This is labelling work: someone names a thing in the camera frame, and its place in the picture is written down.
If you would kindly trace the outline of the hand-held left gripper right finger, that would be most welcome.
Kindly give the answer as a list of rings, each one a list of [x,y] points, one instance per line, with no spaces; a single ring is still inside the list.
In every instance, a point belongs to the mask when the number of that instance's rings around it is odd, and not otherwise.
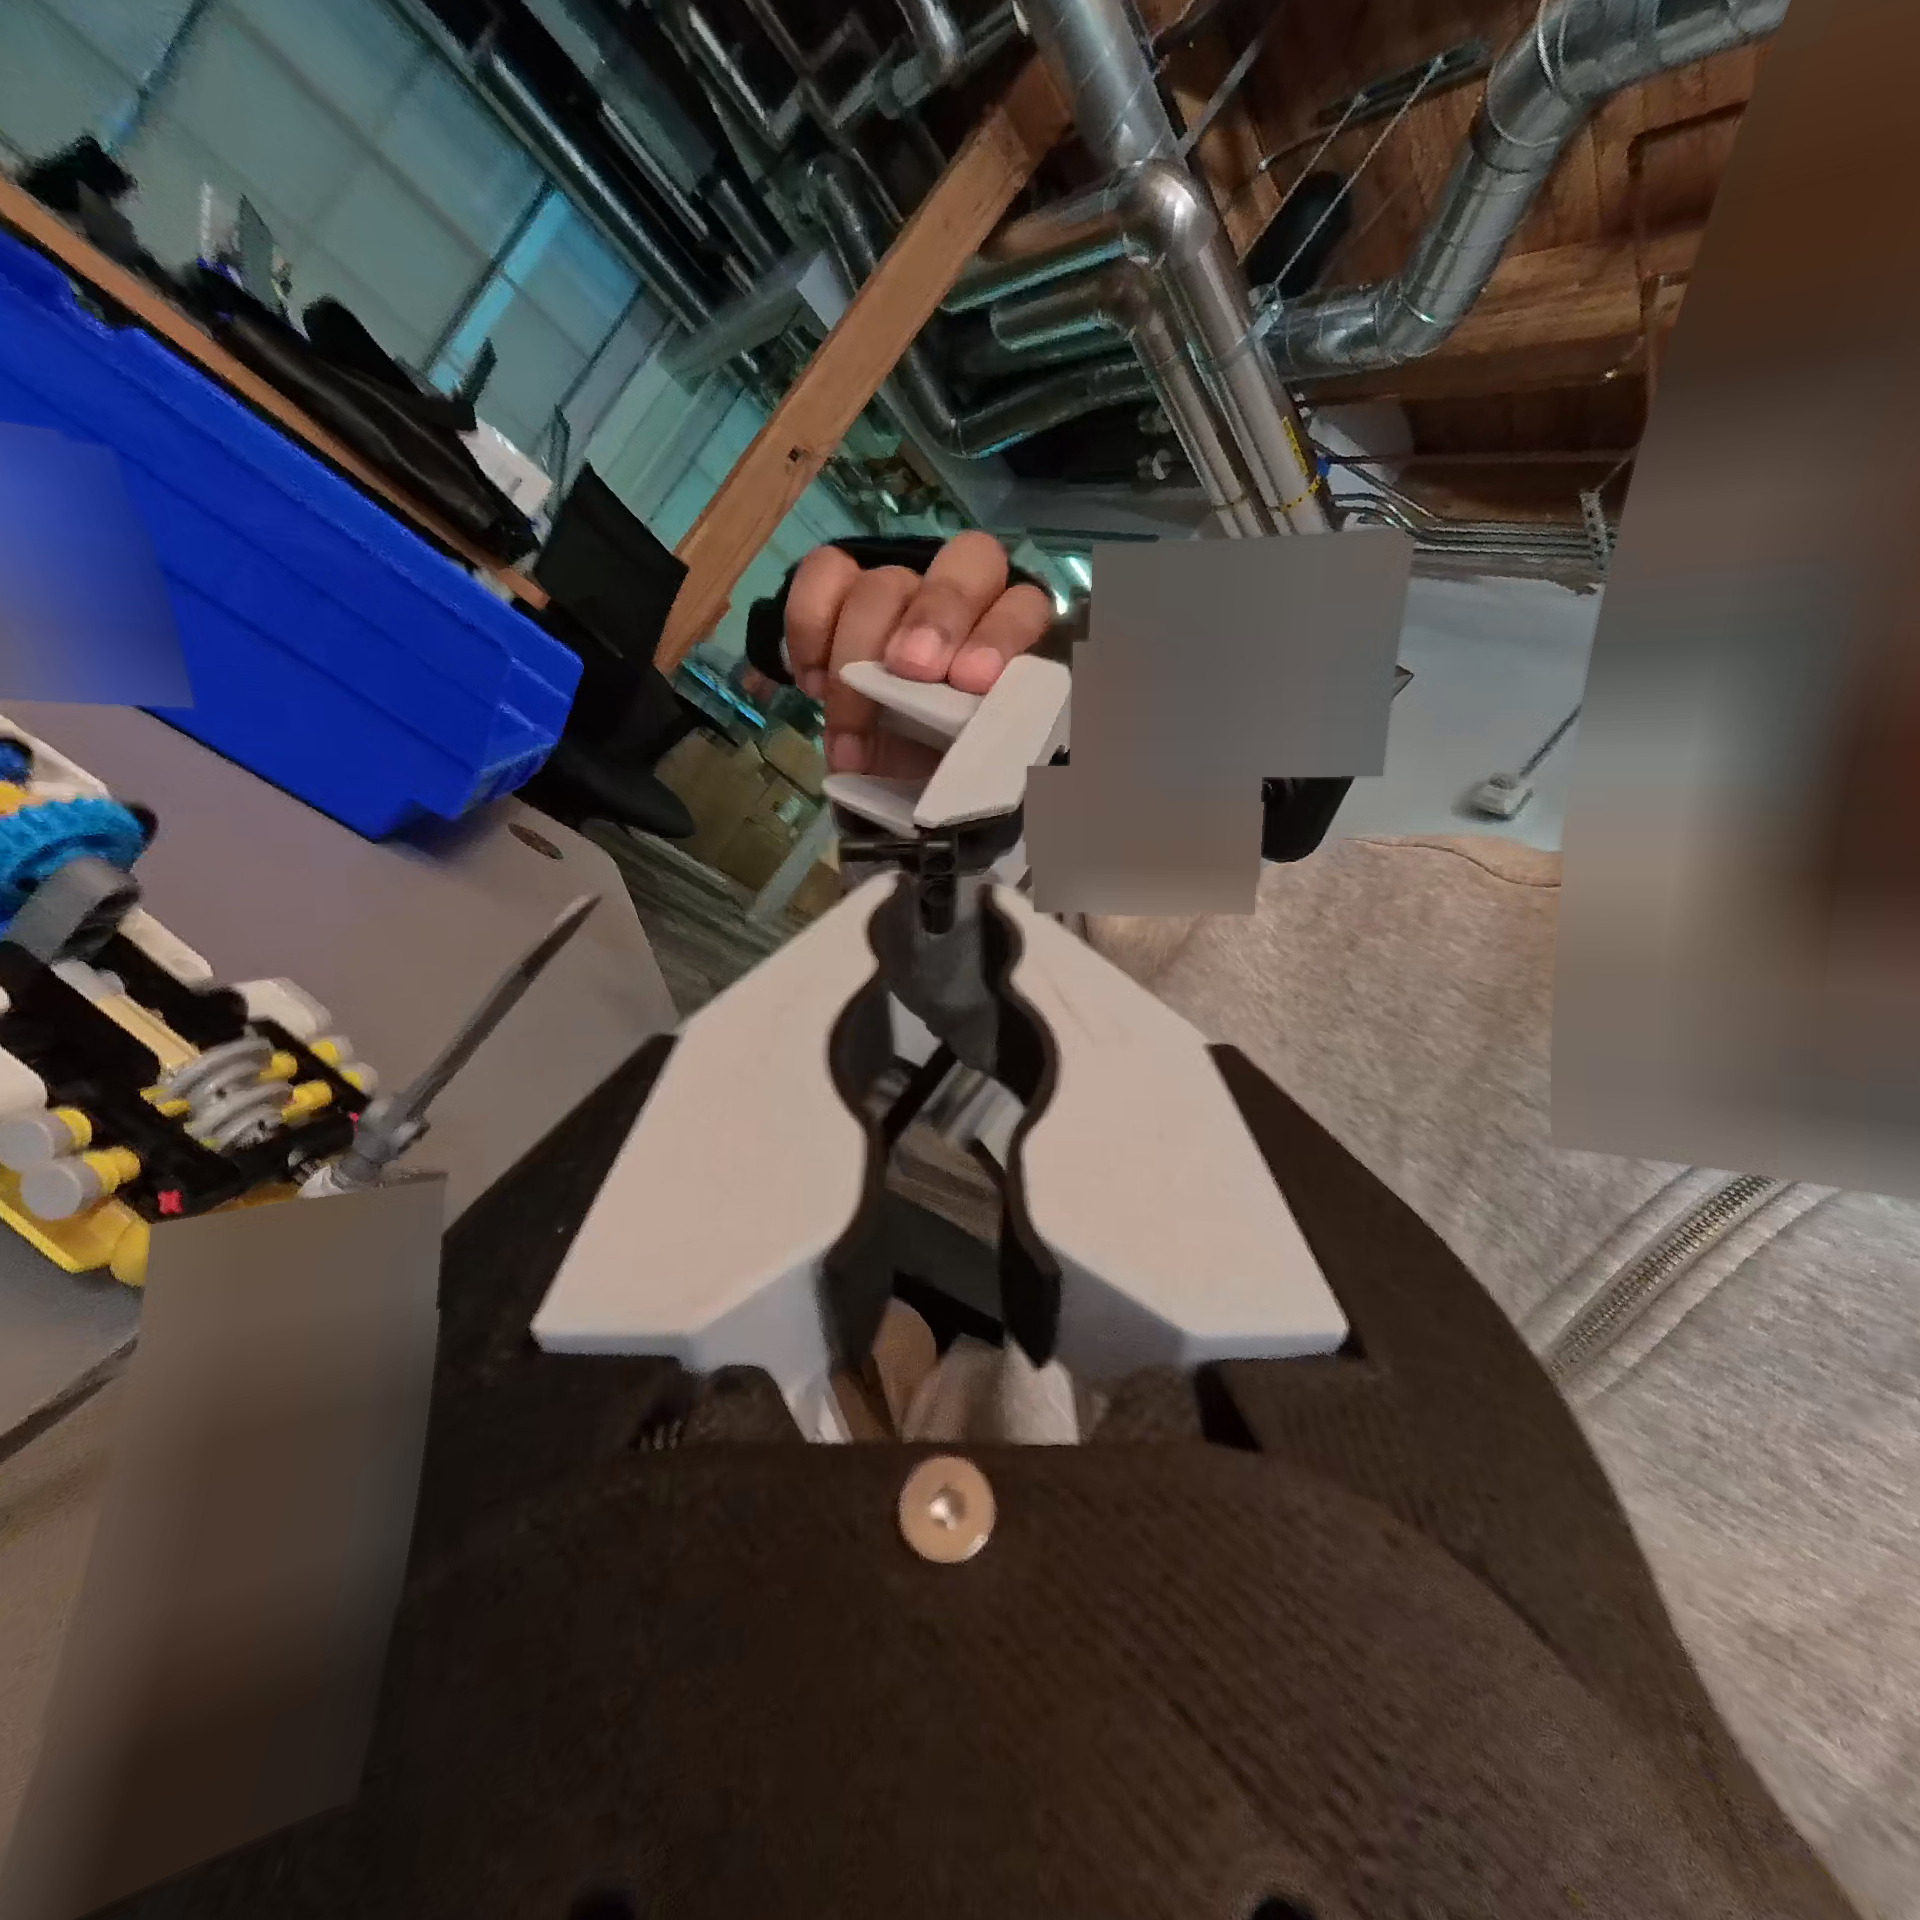
[[[1351,1319],[1208,1042],[1009,886],[980,903],[1004,1144],[1001,1304],[1073,1384],[1336,1353]]]

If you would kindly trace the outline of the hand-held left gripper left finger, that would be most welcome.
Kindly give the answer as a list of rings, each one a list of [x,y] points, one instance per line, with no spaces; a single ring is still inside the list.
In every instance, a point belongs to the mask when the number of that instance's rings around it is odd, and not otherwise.
[[[758,1370],[804,1437],[852,1433],[832,1374],[873,1316],[829,1268],[876,1187],[859,1091],[894,1062],[873,922],[899,886],[865,880],[683,1021],[535,1310],[543,1352]]]

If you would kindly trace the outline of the black lego connector piece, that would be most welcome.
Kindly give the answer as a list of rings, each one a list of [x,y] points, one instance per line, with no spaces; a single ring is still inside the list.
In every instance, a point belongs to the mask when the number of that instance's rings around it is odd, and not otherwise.
[[[932,829],[855,827],[837,841],[843,864],[897,865],[908,877],[918,924],[947,936],[962,917],[964,886],[996,870],[1023,845],[1021,818]]]

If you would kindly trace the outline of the grey lego rotor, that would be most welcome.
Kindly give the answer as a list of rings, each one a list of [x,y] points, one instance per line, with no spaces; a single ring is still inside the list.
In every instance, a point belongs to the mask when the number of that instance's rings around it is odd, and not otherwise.
[[[568,901],[546,932],[493,984],[440,1052],[404,1085],[372,1098],[355,1124],[349,1147],[306,1180],[301,1197],[335,1197],[380,1187],[394,1166],[427,1135],[438,1098],[468,1067],[480,1046],[493,1038],[601,903],[594,893]]]

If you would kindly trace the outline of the lego helicopter model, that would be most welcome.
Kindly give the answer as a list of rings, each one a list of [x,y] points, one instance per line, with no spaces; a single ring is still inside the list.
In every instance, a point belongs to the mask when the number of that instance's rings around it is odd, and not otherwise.
[[[296,982],[229,982],[143,900],[159,818],[3,731],[3,1223],[146,1282],[159,1226],[296,1195],[377,1073]]]

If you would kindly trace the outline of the person's right hand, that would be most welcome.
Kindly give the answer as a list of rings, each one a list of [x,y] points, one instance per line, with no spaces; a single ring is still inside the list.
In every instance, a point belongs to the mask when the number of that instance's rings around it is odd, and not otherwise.
[[[823,711],[829,773],[910,779],[936,755],[884,727],[848,682],[852,663],[983,695],[1052,619],[1052,594],[1018,575],[990,533],[827,541],[789,574],[772,659]]]

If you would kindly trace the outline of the black office chair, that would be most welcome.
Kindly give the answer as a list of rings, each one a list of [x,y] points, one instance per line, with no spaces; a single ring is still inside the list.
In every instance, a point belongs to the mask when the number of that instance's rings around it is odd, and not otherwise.
[[[581,659],[560,737],[519,797],[568,827],[598,820],[668,841],[696,829],[660,761],[703,716],[656,652],[687,564],[585,463],[535,569],[543,631]]]

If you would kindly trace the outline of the silver ceiling pipe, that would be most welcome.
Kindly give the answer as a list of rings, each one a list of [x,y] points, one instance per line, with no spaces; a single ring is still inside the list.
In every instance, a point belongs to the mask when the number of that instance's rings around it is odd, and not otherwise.
[[[1491,284],[1574,136],[1617,94],[1763,41],[1786,2],[1541,3],[1493,64],[1443,196],[1397,275],[1299,299],[1258,332],[1246,278],[1208,191],[1178,151],[1131,3],[1031,3],[1040,58],[1109,167],[1042,216],[1065,238],[1100,224],[1171,302],[1231,443],[1260,533],[1319,533],[1330,511],[1288,387],[1386,371],[1438,350]]]

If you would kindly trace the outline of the blue plastic bin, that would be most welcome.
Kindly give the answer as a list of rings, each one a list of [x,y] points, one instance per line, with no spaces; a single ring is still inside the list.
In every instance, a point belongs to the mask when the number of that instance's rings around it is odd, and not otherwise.
[[[144,711],[374,841],[551,759],[583,678],[568,645],[12,238],[3,400],[8,425],[112,455],[188,692]]]

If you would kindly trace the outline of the black bag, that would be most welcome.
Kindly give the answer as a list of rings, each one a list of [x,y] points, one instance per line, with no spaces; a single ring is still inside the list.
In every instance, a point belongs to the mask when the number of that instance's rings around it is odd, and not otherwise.
[[[291,320],[206,267],[183,280],[183,298],[243,366],[490,557],[519,564],[536,551],[533,519],[466,443],[472,401],[422,383],[343,299],[323,295]]]

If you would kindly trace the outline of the wooden post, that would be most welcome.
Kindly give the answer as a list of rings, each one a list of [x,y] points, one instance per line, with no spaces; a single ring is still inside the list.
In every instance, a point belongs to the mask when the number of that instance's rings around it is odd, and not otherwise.
[[[1003,99],[975,123],[925,204],[678,541],[684,581],[654,652],[662,673],[673,673],[725,618],[749,565],[1003,224],[1068,123],[1070,110],[1049,64],[1031,55]]]

